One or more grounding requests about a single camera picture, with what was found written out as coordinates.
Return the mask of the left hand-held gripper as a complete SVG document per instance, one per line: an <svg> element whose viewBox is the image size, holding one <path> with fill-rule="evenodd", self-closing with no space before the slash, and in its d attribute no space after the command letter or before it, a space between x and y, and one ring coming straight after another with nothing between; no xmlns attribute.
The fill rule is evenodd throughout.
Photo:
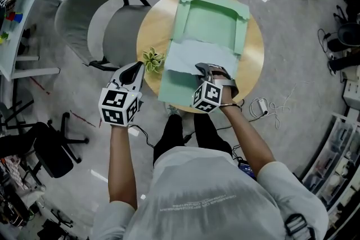
<svg viewBox="0 0 360 240"><path fill-rule="evenodd" d="M144 74L142 61L117 69L101 91L98 109L103 122L115 126L129 125L140 109Z"/></svg>

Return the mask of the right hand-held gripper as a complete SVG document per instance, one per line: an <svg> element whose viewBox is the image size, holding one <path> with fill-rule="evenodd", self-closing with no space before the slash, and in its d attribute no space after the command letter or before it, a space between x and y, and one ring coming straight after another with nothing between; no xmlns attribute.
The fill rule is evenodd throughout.
<svg viewBox="0 0 360 240"><path fill-rule="evenodd" d="M231 96L236 96L236 82L225 71L210 70L206 63L199 62L195 67L200 72L200 85L192 98L192 108L203 113L211 113L220 107L224 87L231 89Z"/></svg>

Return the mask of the green cardboard box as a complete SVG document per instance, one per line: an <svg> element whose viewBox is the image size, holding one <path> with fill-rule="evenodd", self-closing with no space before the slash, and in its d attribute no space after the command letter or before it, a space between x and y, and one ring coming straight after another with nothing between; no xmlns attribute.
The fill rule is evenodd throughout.
<svg viewBox="0 0 360 240"><path fill-rule="evenodd" d="M170 43L185 39L219 44L241 58L250 12L247 5L234 0L178 0ZM198 75L165 70L159 101L191 107Z"/></svg>

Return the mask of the person's left forearm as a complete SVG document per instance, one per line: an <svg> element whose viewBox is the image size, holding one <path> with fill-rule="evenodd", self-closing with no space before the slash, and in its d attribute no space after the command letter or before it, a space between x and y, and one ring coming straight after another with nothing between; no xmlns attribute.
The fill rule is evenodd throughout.
<svg viewBox="0 0 360 240"><path fill-rule="evenodd" d="M127 127L111 127L108 190L111 202L125 202L137 209L136 179Z"/></svg>

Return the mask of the person's right forearm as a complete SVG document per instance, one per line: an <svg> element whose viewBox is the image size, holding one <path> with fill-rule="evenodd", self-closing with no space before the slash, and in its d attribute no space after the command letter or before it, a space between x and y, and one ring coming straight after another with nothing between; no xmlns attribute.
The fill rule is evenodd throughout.
<svg viewBox="0 0 360 240"><path fill-rule="evenodd" d="M221 106L220 110L232 125L247 162L258 176L266 164L275 162L272 151L236 105Z"/></svg>

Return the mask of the person's right hand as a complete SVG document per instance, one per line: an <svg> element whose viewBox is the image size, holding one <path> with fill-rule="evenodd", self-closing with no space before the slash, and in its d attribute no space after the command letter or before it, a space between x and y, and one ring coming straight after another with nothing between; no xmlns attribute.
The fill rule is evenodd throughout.
<svg viewBox="0 0 360 240"><path fill-rule="evenodd" d="M210 66L210 74L212 81L216 86L222 87L221 105L229 105L234 103L234 97L237 96L239 90L235 80L231 78L229 73L220 66Z"/></svg>

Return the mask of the small potted plant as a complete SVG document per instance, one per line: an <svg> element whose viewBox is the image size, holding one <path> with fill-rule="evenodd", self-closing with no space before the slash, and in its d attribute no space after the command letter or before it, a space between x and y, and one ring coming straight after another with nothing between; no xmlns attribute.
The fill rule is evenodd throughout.
<svg viewBox="0 0 360 240"><path fill-rule="evenodd" d="M150 46L148 51L142 53L145 65L145 72L159 74L163 69L165 54L157 53L154 47Z"/></svg>

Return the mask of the person's grey shoe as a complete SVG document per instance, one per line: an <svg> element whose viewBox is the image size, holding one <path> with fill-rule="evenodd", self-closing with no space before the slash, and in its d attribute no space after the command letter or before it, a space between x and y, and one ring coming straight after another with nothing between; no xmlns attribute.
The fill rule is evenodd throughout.
<svg viewBox="0 0 360 240"><path fill-rule="evenodd" d="M168 116L172 116L172 115L181 116L181 114L179 112L179 109L177 109L176 107L172 106L169 103L165 104L165 109L166 109L166 112L167 112Z"/></svg>

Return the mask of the round wooden table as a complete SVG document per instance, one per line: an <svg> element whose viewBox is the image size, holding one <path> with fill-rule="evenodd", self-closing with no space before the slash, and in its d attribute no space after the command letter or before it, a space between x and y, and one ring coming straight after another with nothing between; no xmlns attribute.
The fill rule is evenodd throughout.
<svg viewBox="0 0 360 240"><path fill-rule="evenodd" d="M167 55L167 48L170 43L170 37L173 32L174 19L178 6L178 0L160 0L151 7L140 26L137 36L137 58L143 60L142 53L148 51L150 46L154 47L157 53ZM162 73L146 73L145 81L152 91L159 95ZM238 63L238 70L235 78L238 94L234 97L236 102L244 99L255 87L259 80L264 64L264 43L260 28L250 14L247 23L247 31L245 36L244 49ZM176 108L187 111L196 112L191 107L171 105Z"/></svg>

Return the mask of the person's black trousers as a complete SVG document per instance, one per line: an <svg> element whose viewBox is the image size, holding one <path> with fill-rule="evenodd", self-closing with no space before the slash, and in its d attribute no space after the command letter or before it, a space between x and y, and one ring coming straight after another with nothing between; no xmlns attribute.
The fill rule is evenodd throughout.
<svg viewBox="0 0 360 240"><path fill-rule="evenodd" d="M199 149L222 151L232 156L232 147L218 135L208 114L194 114L193 121ZM169 116L163 135L154 147L153 164L174 147L187 148L183 139L182 117L178 114Z"/></svg>

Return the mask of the black office chair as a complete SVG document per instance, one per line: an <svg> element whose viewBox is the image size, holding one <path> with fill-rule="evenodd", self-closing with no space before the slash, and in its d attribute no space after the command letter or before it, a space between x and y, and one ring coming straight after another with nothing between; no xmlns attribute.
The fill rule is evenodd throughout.
<svg viewBox="0 0 360 240"><path fill-rule="evenodd" d="M35 168L24 165L23 169L34 179L40 168L44 168L53 178L61 178L70 172L74 162L81 163L70 149L71 144L88 144L89 139L69 139L66 136L66 122L69 112L62 114L61 128L56 130L52 121L37 122L30 129L19 135L7 135L0 138L0 159L8 156L19 156L23 161L26 156L34 153L38 159Z"/></svg>

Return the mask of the black device with blue label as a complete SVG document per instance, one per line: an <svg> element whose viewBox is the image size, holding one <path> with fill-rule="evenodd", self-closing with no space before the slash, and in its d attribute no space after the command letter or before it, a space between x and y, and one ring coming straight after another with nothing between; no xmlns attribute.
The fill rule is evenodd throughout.
<svg viewBox="0 0 360 240"><path fill-rule="evenodd" d="M250 167L249 163L243 159L240 159L238 161L238 168L244 172L246 175L248 175L249 177L251 177L252 179L256 180L256 176L252 170L252 168Z"/></svg>

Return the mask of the long white desk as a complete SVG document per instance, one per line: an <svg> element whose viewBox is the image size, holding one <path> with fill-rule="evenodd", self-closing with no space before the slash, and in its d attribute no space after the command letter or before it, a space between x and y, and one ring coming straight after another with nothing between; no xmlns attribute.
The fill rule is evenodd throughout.
<svg viewBox="0 0 360 240"><path fill-rule="evenodd" d="M36 0L16 0L15 11L22 14L23 18L20 23L5 20L0 29L0 34L8 33L8 38L0 44L0 75L4 76L7 81L31 76L54 75L59 74L58 67L40 68L40 69L15 69L16 63L20 61L38 61L39 56L19 56L18 50L21 37L25 29L30 12ZM64 0L52 0L60 4Z"/></svg>

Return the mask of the person's white t-shirt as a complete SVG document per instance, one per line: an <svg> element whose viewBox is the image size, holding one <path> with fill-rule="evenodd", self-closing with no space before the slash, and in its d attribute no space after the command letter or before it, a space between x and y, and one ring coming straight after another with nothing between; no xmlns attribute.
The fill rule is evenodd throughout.
<svg viewBox="0 0 360 240"><path fill-rule="evenodd" d="M91 240L291 240L285 222L293 214L323 240L323 203L283 163L253 179L227 153L175 147L155 162L137 209L114 201L98 210Z"/></svg>

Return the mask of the white storage box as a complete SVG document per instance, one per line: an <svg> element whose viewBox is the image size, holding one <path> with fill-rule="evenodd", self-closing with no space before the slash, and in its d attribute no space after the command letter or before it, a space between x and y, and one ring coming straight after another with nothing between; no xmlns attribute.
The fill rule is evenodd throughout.
<svg viewBox="0 0 360 240"><path fill-rule="evenodd" d="M360 80L346 80L343 99L347 106L360 111Z"/></svg>

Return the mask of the white storage shelf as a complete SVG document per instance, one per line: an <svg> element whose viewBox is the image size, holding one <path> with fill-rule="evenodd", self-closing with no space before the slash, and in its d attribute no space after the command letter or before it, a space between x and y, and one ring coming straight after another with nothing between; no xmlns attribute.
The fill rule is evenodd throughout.
<svg viewBox="0 0 360 240"><path fill-rule="evenodd" d="M300 179L326 208L325 240L335 240L360 212L360 122L333 113L325 141Z"/></svg>

